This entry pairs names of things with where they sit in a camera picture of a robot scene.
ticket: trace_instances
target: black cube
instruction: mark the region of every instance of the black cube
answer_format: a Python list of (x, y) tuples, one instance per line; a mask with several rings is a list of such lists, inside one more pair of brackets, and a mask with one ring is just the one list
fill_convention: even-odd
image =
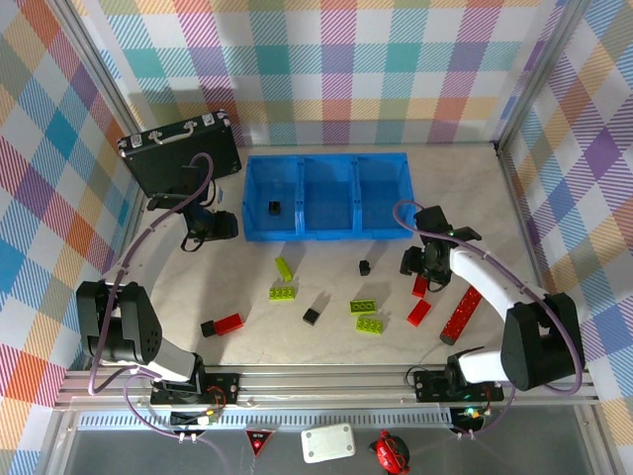
[(200, 329), (202, 330), (202, 336), (208, 338), (216, 334), (216, 323), (213, 320), (209, 320), (208, 322), (200, 324)]
[(308, 311), (304, 315), (304, 322), (314, 326), (315, 323), (317, 322), (317, 319), (318, 319), (319, 315), (320, 315), (320, 313), (317, 312), (316, 310), (308, 309)]
[(277, 216), (281, 214), (281, 203), (278, 201), (269, 201), (268, 202), (268, 213)]
[(362, 275), (363, 277), (369, 275), (369, 272), (372, 270), (369, 266), (369, 262), (367, 262), (366, 260), (360, 261), (360, 263), (358, 264), (358, 269), (360, 270), (360, 275)]

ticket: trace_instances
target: lime green lego brick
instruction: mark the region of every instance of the lime green lego brick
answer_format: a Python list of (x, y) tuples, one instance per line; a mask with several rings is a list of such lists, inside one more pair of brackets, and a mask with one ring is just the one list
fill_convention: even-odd
[(295, 300), (295, 289), (292, 287), (270, 289), (268, 300), (271, 302), (290, 302), (291, 300)]
[(277, 270), (279, 270), (279, 273), (281, 274), (282, 279), (284, 279), (284, 282), (290, 282), (291, 280), (293, 280), (293, 273), (290, 271), (288, 265), (286, 264), (286, 261), (282, 257), (277, 257), (275, 259), (275, 264), (277, 264)]
[(352, 300), (349, 303), (349, 311), (352, 315), (374, 315), (376, 313), (375, 300)]
[(360, 332), (382, 334), (383, 323), (380, 320), (359, 317), (356, 321), (356, 329)]

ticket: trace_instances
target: plaid wall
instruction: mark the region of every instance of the plaid wall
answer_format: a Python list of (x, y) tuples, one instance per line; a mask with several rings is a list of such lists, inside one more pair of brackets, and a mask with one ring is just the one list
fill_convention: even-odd
[(0, 57), (0, 474), (27, 474), (80, 356), (74, 289), (113, 262), (136, 185), (45, 0), (0, 1)]
[(594, 0), (509, 165), (548, 287), (585, 310), (588, 367), (633, 473), (633, 1)]
[(567, 0), (74, 1), (144, 127), (305, 144), (494, 139)]

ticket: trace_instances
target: black briefcase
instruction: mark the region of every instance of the black briefcase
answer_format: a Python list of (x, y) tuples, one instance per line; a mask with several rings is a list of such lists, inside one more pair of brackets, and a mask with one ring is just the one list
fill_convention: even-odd
[[(237, 173), (241, 162), (225, 111), (170, 124), (119, 140), (119, 155), (148, 198), (171, 193), (178, 185), (181, 167), (205, 151), (214, 161), (213, 178)], [(206, 160), (196, 162), (206, 176)]]

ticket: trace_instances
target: red triangle sign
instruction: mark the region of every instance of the red triangle sign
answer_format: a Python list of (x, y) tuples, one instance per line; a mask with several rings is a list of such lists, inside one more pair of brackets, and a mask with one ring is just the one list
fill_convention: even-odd
[(264, 448), (264, 445), (273, 432), (274, 430), (254, 430), (251, 428), (246, 430), (246, 436), (248, 437), (248, 441), (250, 442), (250, 446), (253, 449), (255, 457), (259, 455), (259, 452), (261, 452), (261, 449)]

